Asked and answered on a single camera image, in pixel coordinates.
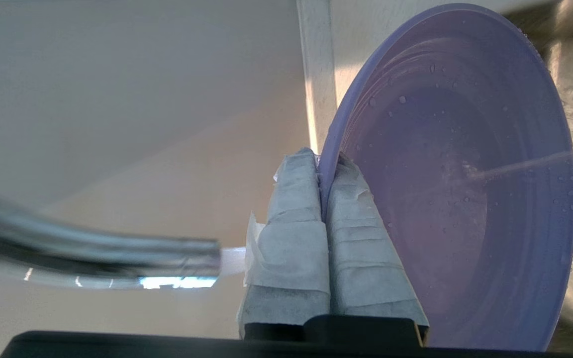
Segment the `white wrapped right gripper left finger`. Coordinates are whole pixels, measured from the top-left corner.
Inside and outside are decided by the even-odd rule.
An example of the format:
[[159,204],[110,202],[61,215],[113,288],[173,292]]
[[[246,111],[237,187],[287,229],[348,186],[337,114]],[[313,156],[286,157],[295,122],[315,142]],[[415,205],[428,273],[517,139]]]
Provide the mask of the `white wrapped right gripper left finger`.
[[277,170],[266,223],[249,217],[240,336],[251,324],[302,326],[330,313],[328,258],[315,154],[303,148]]

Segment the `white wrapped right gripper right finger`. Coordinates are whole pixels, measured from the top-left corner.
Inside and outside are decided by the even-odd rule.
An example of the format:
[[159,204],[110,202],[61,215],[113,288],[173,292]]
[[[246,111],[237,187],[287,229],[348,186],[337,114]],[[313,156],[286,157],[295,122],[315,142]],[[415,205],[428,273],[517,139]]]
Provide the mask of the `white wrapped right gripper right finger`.
[[408,279],[359,166],[344,154],[328,197],[331,312],[410,319],[427,342],[427,315]]

